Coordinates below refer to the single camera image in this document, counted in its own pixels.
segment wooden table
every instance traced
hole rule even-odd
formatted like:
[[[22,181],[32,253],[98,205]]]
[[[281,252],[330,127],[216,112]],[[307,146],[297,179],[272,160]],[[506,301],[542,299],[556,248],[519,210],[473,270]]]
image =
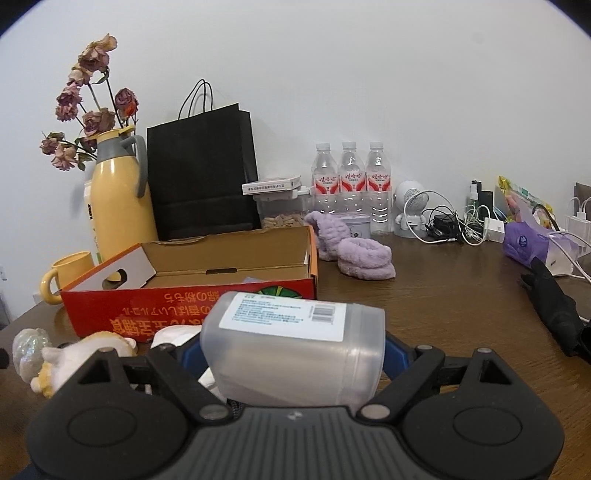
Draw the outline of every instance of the wooden table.
[[[454,356],[493,348],[562,422],[566,443],[552,478],[591,478],[591,365],[562,354],[517,283],[525,269],[491,242],[423,245],[392,236],[385,243],[392,247],[395,280],[356,280],[320,262],[319,298],[385,309],[388,330],[409,345],[430,343]],[[579,314],[591,317],[591,286],[560,283],[578,301]],[[65,310],[41,304],[0,332],[0,346],[10,351],[26,327],[46,329],[54,344],[76,339]],[[24,431],[44,402],[12,367],[0,371],[0,478],[28,463]]]

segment water bottle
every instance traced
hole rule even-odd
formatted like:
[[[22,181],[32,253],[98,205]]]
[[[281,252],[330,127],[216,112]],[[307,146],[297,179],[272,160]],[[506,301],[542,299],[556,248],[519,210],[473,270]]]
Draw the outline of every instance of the water bottle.
[[[329,143],[316,144],[316,159],[312,165],[314,184],[314,210],[335,213],[339,198],[339,172],[330,154]]]
[[[391,192],[390,163],[384,156],[382,142],[369,143],[367,175],[367,195],[372,233],[387,233],[391,230]]]
[[[343,142],[343,155],[339,167],[340,205],[342,213],[362,211],[362,195],[366,190],[365,168],[357,156],[355,142]]]

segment purple fuzzy slippers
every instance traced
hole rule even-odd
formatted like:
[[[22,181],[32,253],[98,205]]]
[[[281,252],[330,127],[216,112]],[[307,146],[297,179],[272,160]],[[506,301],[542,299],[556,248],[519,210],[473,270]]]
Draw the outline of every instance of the purple fuzzy slippers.
[[[320,259],[327,262],[336,260],[339,242],[351,237],[349,227],[340,218],[329,213],[310,212],[304,221],[314,229]]]
[[[352,238],[349,227],[329,213],[310,212],[304,218],[318,239],[321,260],[338,260],[339,270],[361,280],[394,278],[390,247],[367,238]]]
[[[339,270],[362,280],[394,278],[390,247],[368,238],[346,238],[339,243]]]

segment cardboard box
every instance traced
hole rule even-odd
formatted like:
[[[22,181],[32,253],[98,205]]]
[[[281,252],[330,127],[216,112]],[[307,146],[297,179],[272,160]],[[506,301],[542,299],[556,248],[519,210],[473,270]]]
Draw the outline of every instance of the cardboard box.
[[[315,299],[317,265],[311,227],[222,233],[135,245],[61,297],[79,336],[109,330],[147,342],[168,325],[201,325],[229,290]],[[121,280],[108,280],[116,272]]]

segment plastic container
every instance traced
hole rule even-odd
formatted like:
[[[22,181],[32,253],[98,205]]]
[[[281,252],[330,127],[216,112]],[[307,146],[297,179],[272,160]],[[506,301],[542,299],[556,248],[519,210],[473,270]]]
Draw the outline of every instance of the plastic container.
[[[240,296],[232,304],[236,295]],[[230,308],[224,322],[228,317],[234,319],[236,304],[246,296],[250,301],[271,304],[295,302],[293,305],[309,312],[313,307],[314,312],[316,307],[346,309],[342,341],[220,328],[224,313]],[[265,315],[262,309],[260,318],[268,318]],[[263,328],[261,322],[251,319],[244,325]],[[316,323],[314,328],[327,327],[325,322]],[[384,362],[385,314],[382,309],[359,304],[227,292],[207,316],[201,343],[220,392],[227,398],[253,406],[346,405],[354,413],[373,397],[378,386]]]
[[[357,156],[357,143],[343,142],[339,166],[340,213],[361,213],[365,184],[365,167]]]
[[[368,192],[366,201],[371,216],[372,233],[387,233],[392,224],[392,185],[388,159],[382,142],[369,143],[366,166]]]
[[[286,192],[254,195],[256,208],[263,228],[280,228],[304,225],[309,213],[311,195],[308,187],[299,187]]]
[[[313,210],[335,213],[339,200],[339,169],[330,154],[329,143],[316,144],[316,158],[312,165]]]
[[[371,238],[371,220],[364,213],[337,213],[351,230],[351,236],[355,238]]]

